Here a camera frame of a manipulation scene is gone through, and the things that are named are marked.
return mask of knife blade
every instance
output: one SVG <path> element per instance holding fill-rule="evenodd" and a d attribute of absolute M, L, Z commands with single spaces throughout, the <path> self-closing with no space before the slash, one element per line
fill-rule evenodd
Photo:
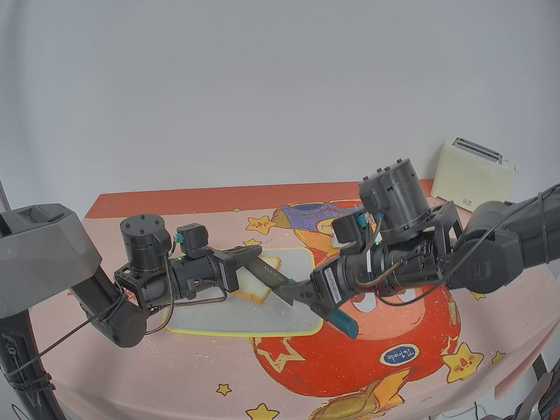
<path fill-rule="evenodd" d="M 293 299 L 284 297 L 282 294 L 280 294 L 279 290 L 280 286 L 288 284 L 290 282 L 290 279 L 288 277 L 286 277 L 280 271 L 274 269 L 258 256 L 255 258 L 251 258 L 245 263 L 244 266 L 249 270 L 251 274 L 257 277 L 266 286 L 268 286 L 272 290 L 272 292 L 274 292 L 274 294 L 284 300 L 284 302 L 286 302 L 288 305 L 293 306 Z"/>

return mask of knife handle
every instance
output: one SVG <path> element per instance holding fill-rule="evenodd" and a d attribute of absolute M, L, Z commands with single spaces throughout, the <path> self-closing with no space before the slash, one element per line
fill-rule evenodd
<path fill-rule="evenodd" d="M 332 310 L 326 317 L 326 321 L 337 327 L 350 339 L 356 339 L 358 337 L 358 333 L 360 332 L 358 322 L 345 312 L 340 311 L 340 309 Z"/>

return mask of white toaster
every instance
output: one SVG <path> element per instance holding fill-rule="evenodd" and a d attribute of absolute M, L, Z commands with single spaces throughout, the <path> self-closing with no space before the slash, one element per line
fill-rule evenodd
<path fill-rule="evenodd" d="M 507 200 L 515 165 L 496 151 L 457 136 L 441 150 L 432 197 L 473 211 L 487 200 Z"/>

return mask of red table edge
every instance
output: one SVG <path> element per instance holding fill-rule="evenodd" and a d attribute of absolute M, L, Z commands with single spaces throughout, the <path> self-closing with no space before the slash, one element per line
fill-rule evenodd
<path fill-rule="evenodd" d="M 420 180 L 430 196 L 433 180 Z M 158 190 L 100 194 L 86 218 L 125 218 L 135 214 L 191 214 L 279 208 L 303 202 L 355 199 L 356 182 L 230 186 L 188 190 Z"/>

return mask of toast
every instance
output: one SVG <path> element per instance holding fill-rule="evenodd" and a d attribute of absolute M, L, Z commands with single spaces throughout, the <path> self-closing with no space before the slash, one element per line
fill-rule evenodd
<path fill-rule="evenodd" d="M 277 256 L 260 256 L 260 258 L 269 266 L 280 270 L 282 261 Z M 244 298 L 261 305 L 270 293 L 270 288 L 255 277 L 245 266 L 237 270 L 237 280 L 239 281 L 239 289 L 232 294 L 238 298 Z"/>

